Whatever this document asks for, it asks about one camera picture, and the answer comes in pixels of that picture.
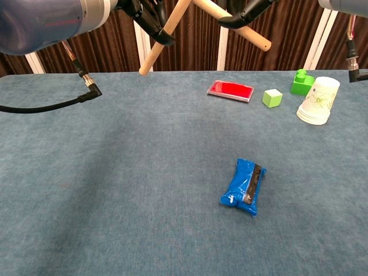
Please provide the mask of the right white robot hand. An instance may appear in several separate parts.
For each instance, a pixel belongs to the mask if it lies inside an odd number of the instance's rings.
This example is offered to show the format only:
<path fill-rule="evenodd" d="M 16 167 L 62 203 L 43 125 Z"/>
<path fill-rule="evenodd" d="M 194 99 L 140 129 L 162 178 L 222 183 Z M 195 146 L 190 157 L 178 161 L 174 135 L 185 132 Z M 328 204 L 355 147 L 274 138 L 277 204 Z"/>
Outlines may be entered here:
<path fill-rule="evenodd" d="M 273 0 L 252 0 L 245 5 L 242 11 L 230 17 L 221 17 L 218 23 L 228 29 L 242 28 L 256 20 L 273 2 Z"/>

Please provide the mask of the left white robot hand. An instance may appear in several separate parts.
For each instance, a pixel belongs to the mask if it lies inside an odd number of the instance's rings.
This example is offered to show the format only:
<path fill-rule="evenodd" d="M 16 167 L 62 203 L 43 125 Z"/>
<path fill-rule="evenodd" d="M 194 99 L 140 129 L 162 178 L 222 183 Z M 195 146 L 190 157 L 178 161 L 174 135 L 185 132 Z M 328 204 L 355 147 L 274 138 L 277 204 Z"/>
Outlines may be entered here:
<path fill-rule="evenodd" d="M 123 10 L 156 42 L 164 46 L 175 43 L 175 39 L 163 30 L 167 22 L 163 1 L 118 1 L 116 9 Z"/>

